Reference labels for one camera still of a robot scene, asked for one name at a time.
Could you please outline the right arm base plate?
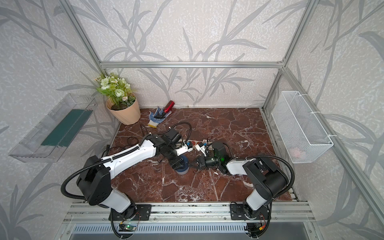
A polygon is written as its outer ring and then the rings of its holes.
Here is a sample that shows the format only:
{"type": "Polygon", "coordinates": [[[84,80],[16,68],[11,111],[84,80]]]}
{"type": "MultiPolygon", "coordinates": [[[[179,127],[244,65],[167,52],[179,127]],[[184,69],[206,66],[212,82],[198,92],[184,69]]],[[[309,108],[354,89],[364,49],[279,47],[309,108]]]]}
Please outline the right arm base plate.
{"type": "Polygon", "coordinates": [[[258,210],[253,210],[250,206],[243,203],[230,203],[231,220],[267,220],[270,213],[269,206],[261,206],[258,210]]]}

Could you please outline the pink object in basket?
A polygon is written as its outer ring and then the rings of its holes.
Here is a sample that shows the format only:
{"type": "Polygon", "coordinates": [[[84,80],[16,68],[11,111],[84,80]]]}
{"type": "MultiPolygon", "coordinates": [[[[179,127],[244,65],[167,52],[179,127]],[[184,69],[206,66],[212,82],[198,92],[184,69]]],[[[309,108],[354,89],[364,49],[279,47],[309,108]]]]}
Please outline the pink object in basket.
{"type": "Polygon", "coordinates": [[[291,148],[290,149],[291,157],[294,159],[300,159],[303,160],[306,158],[306,152],[300,150],[299,148],[291,148]]]}

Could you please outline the beige power strip red sockets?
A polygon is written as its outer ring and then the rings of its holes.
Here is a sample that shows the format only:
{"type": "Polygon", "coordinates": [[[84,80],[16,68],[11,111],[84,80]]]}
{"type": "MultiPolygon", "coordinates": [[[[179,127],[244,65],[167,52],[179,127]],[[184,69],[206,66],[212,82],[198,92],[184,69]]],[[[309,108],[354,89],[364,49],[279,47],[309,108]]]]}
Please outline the beige power strip red sockets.
{"type": "Polygon", "coordinates": [[[195,150],[196,149],[196,145],[199,145],[200,143],[202,143],[206,148],[208,149],[211,149],[212,147],[209,146],[208,147],[208,140],[204,139],[204,140],[188,140],[188,141],[184,141],[181,143],[181,147],[183,147],[184,145],[188,146],[189,148],[192,146],[192,148],[195,150]]]}

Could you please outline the aluminium front rail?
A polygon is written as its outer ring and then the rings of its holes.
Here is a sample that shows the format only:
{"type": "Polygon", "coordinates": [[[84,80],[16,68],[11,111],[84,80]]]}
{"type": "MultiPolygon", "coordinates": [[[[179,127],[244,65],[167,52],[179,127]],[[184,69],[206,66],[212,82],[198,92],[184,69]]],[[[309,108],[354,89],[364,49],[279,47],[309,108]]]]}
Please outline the aluminium front rail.
{"type": "MultiPolygon", "coordinates": [[[[148,221],[141,223],[229,223],[229,202],[152,203],[148,221]]],[[[63,223],[108,223],[110,210],[85,203],[72,204],[63,223]]],[[[272,222],[314,222],[307,202],[274,202],[269,215],[272,222]]]]}

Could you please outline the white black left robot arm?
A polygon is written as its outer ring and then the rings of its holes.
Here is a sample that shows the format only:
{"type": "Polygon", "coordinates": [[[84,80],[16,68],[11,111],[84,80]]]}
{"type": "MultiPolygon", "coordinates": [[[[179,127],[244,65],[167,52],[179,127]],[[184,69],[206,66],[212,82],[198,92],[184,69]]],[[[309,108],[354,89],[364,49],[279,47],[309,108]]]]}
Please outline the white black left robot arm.
{"type": "Polygon", "coordinates": [[[193,150],[187,143],[178,145],[181,135],[171,128],[162,135],[147,134],[133,147],[117,154],[87,159],[84,167],[64,180],[61,193],[71,199],[85,200],[91,206],[104,206],[124,218],[138,211],[128,195],[112,187],[112,179],[139,162],[157,155],[165,157],[174,170],[187,166],[182,155],[193,150]]]}

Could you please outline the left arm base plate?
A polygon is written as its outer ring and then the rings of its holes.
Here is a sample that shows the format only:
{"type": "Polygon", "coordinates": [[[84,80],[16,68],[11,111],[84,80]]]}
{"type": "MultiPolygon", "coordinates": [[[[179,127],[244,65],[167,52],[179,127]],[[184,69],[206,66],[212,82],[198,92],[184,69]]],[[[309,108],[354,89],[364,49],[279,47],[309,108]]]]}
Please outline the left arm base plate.
{"type": "Polygon", "coordinates": [[[150,204],[132,204],[122,213],[112,209],[109,221],[148,221],[151,215],[152,205],[150,204]]]}

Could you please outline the green mat on shelf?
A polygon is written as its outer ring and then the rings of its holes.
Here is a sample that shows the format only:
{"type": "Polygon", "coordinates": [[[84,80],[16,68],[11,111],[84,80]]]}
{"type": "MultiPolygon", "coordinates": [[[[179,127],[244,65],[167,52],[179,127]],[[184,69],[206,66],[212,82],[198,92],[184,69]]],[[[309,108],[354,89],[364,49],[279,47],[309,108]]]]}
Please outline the green mat on shelf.
{"type": "Polygon", "coordinates": [[[41,145],[68,147],[92,113],[92,110],[71,110],[41,145]]]}

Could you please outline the potted white flower plant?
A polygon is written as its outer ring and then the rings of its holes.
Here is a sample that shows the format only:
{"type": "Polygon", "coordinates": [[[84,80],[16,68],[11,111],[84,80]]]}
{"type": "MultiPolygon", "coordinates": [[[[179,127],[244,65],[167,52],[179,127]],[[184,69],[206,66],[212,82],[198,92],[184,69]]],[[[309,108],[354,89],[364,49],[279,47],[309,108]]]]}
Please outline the potted white flower plant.
{"type": "Polygon", "coordinates": [[[95,78],[97,91],[107,97],[106,106],[111,114],[124,125],[133,125],[141,117],[136,95],[125,78],[111,73],[95,78]]]}

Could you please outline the blue cordless meat grinder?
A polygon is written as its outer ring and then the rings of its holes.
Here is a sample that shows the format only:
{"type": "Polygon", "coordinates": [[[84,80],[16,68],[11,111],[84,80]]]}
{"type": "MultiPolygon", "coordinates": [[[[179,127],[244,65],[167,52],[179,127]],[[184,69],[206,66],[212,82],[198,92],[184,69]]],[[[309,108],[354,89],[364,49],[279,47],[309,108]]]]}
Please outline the blue cordless meat grinder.
{"type": "Polygon", "coordinates": [[[177,168],[176,172],[179,175],[185,175],[189,171],[189,160],[185,156],[180,156],[181,158],[179,159],[177,163],[177,168]]]}

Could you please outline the clear acrylic wall shelf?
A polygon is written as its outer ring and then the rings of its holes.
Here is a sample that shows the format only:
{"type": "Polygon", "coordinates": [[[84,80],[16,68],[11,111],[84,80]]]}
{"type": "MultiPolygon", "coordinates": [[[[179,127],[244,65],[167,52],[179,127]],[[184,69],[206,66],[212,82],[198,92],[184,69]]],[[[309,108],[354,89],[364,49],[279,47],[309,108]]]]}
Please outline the clear acrylic wall shelf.
{"type": "Polygon", "coordinates": [[[94,110],[95,97],[67,94],[9,153],[23,163],[56,163],[68,147],[42,146],[45,138],[73,109],[94,110]]]}

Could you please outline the blue white work glove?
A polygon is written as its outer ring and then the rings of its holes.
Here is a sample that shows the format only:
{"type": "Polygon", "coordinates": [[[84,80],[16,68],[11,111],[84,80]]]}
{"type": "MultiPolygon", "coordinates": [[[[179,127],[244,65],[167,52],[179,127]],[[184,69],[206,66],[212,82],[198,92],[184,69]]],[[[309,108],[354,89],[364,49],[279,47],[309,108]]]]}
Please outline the blue white work glove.
{"type": "Polygon", "coordinates": [[[172,112],[165,113],[160,107],[157,107],[154,113],[150,112],[148,126],[151,128],[157,128],[172,112]]]}

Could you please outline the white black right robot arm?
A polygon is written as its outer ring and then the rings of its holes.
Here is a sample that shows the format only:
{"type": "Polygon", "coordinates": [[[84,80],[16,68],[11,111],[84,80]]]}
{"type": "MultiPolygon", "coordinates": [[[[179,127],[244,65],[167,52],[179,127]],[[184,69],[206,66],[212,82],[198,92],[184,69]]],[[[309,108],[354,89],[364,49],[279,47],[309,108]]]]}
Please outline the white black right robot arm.
{"type": "Polygon", "coordinates": [[[244,175],[251,180],[254,190],[243,203],[248,219],[255,219],[262,209],[269,211],[274,199],[286,193],[294,184],[295,172],[284,159],[271,155],[258,155],[236,159],[226,143],[199,143],[196,150],[202,155],[196,160],[197,168],[218,169],[225,175],[244,175]]]}

